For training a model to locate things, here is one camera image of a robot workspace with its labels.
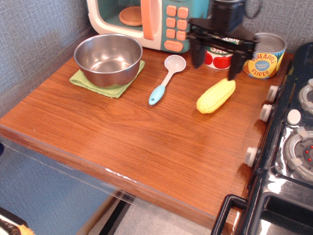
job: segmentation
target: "white ladle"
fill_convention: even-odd
[[[171,80],[173,74],[183,71],[186,67],[186,61],[180,55],[170,55],[165,59],[164,65],[167,68],[168,73],[161,85],[155,88],[154,91],[151,93],[149,98],[150,105],[158,103],[158,101],[162,98],[165,92],[165,87]]]

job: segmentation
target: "microwave keypad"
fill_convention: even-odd
[[[166,7],[166,37],[174,40],[166,40],[164,46],[168,50],[180,52],[183,49],[183,43],[179,41],[185,41],[187,38],[187,32],[185,31],[188,27],[188,21],[186,20],[189,14],[189,9],[187,7],[179,7],[177,9],[174,5],[168,5]]]

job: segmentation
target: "green cloth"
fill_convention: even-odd
[[[145,62],[141,60],[140,65],[139,65],[139,70],[138,70],[136,77],[138,76],[140,71],[143,69],[144,65],[145,65]],[[87,78],[85,77],[84,73],[81,70],[78,70],[69,79],[69,81],[71,83],[73,83],[74,85],[84,87],[84,88],[91,90],[93,92],[97,92],[99,94],[102,94],[102,95],[105,95],[105,96],[108,96],[111,98],[119,98],[123,94],[123,92],[129,87],[129,85],[136,79],[136,77],[130,83],[128,83],[122,87],[113,88],[113,89],[107,89],[107,88],[101,88],[101,87],[95,86],[94,84],[92,84],[91,82],[89,82],[87,80]]]

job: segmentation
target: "pineapple can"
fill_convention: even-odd
[[[251,60],[244,63],[243,70],[251,77],[266,79],[274,77],[282,62],[287,43],[272,33],[257,33],[258,43]]]

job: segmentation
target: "metal bowl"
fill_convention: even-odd
[[[123,34],[101,34],[77,46],[74,59],[86,78],[102,88],[117,88],[137,75],[142,46]]]

